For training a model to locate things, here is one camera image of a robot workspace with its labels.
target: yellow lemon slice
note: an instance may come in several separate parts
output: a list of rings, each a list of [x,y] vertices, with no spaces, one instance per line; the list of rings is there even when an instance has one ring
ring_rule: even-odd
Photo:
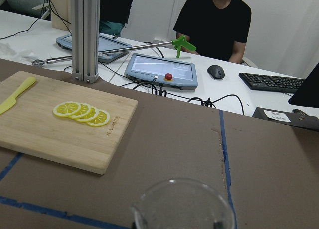
[[[78,102],[64,102],[54,107],[53,114],[58,117],[69,117],[81,109]]]
[[[92,108],[90,104],[87,104],[87,103],[80,103],[80,104],[81,104],[80,110],[76,112],[75,114],[72,114],[71,116],[69,116],[69,118],[72,118],[72,119],[83,118],[84,116],[90,113]]]
[[[94,120],[87,122],[88,125],[92,127],[101,127],[110,121],[111,115],[109,112],[102,109],[99,109],[99,111],[99,115]]]
[[[86,123],[94,120],[99,115],[99,109],[94,106],[91,106],[91,111],[82,118],[75,118],[76,121],[81,123]]]

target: green spring clamp handle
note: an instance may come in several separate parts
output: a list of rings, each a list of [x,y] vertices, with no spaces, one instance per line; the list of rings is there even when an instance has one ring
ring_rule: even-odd
[[[174,48],[177,50],[177,57],[180,57],[180,51],[181,51],[181,47],[185,47],[190,51],[195,51],[196,47],[194,45],[192,45],[191,43],[186,41],[186,37],[185,36],[181,36],[176,40],[172,41],[172,45],[174,45]]]

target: teal shorts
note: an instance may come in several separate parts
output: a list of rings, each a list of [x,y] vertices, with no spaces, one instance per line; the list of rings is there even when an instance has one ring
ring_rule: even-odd
[[[100,20],[100,33],[108,35],[120,35],[122,29],[125,27],[123,23],[114,23]]]

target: white label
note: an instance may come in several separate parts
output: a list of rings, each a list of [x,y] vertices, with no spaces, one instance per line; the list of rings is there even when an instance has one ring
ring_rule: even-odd
[[[266,114],[266,116],[268,118],[271,118],[271,119],[274,119],[274,120],[277,120],[277,121],[291,123],[289,118],[284,113],[272,112],[272,111],[267,111],[267,110],[264,110],[264,112],[265,112],[265,114]]]

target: knife handle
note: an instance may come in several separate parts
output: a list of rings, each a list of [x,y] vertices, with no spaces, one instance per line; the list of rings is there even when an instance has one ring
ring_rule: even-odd
[[[28,87],[36,82],[35,77],[27,78],[20,86],[16,89],[16,91],[11,95],[12,97],[16,98],[19,96],[23,91],[25,91]]]

